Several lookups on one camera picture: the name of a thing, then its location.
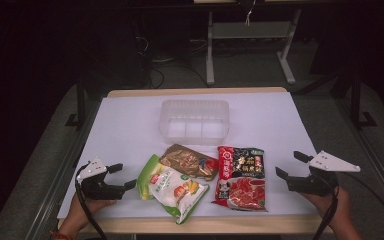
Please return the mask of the white table mat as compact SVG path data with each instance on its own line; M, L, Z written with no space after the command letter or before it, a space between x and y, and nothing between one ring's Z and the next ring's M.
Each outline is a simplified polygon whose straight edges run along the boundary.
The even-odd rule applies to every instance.
M315 208L290 192L277 167L292 176L309 174L308 165L294 158L300 151L315 155L313 143L295 103L287 92L198 94L190 100L224 100L229 103L230 128L223 144L255 147L264 151L266 206L259 215L314 215ZM79 164L99 157L107 165L122 163L122 171L106 177L122 184L136 178L151 155L161 155L168 144L159 131L165 96L105 98L86 141Z

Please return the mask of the green and white food packet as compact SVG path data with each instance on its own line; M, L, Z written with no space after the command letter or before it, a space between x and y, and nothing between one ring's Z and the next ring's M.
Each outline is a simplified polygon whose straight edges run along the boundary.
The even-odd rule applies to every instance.
M157 155L152 155L143 167L137 187L142 200L156 199L177 224L188 220L209 190L208 184L161 164Z

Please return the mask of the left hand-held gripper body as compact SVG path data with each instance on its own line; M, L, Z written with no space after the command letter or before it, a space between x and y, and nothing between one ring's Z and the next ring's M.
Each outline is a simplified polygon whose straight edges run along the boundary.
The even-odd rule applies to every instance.
M107 165L96 157L82 166L76 174L76 181L80 184L83 194L93 200L120 200L124 195L124 187L108 185L105 177L109 173Z

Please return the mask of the aluminium rail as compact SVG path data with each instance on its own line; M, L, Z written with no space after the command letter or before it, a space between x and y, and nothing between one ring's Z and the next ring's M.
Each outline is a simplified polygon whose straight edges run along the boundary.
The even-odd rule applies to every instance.
M344 100L336 100L341 115L366 154L375 176L384 189L384 108L380 103L364 103L361 121L357 125L351 120L351 110Z
M45 129L44 139L39 141L33 154L32 183L37 185L31 187L31 193L39 196L40 202L23 240L49 240L49 231L57 227L59 209L71 186L73 172L99 106L100 101L86 101L85 119L81 126L67 124L71 116L77 120L77 102L58 106Z

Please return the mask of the clear plastic container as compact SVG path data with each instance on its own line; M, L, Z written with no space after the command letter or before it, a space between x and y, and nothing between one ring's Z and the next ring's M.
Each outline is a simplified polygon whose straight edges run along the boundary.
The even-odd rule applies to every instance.
M169 144L221 145L230 128L229 103L222 100L165 100L159 130Z

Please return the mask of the brown snack packet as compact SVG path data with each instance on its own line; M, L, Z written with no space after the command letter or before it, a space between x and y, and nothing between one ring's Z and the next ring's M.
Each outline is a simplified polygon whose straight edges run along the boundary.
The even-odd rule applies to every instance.
M159 162L193 178L212 181L218 173L217 159L179 144L166 149Z

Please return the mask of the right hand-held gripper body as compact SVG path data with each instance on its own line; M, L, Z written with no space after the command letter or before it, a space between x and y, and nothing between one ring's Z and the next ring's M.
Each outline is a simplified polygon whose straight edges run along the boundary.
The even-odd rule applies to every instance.
M306 177L289 176L286 182L290 191L313 194L320 197L329 195L337 186L337 172L360 172L361 168L325 151L319 152L306 163L310 174Z

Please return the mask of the red and black food packet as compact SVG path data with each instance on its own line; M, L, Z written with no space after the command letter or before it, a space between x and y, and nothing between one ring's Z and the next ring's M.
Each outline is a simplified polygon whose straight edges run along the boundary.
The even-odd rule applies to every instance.
M219 146L218 159L214 203L240 211L265 211L264 151Z

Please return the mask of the grey metal desk frame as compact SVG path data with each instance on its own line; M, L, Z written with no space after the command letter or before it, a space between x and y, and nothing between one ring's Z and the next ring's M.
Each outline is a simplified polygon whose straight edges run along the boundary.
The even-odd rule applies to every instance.
M207 25L207 54L206 54L206 83L215 84L213 64L213 41L220 39L284 39L285 45L277 52L278 62L288 84L296 80L287 61L288 53L301 16L301 9L294 11L289 21L252 22L250 17L244 22L220 23L213 20L213 13L208 13Z

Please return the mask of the black metal stand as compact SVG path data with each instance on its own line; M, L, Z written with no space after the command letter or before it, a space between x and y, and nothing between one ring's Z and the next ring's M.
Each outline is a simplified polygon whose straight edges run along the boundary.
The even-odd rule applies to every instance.
M78 78L76 82L76 103L77 112L69 115L65 125L80 129L86 117L85 87L81 78Z
M375 127L377 123L369 112L360 110L361 103L361 76L357 69L351 72L351 104L350 117L353 125L361 130L363 127Z

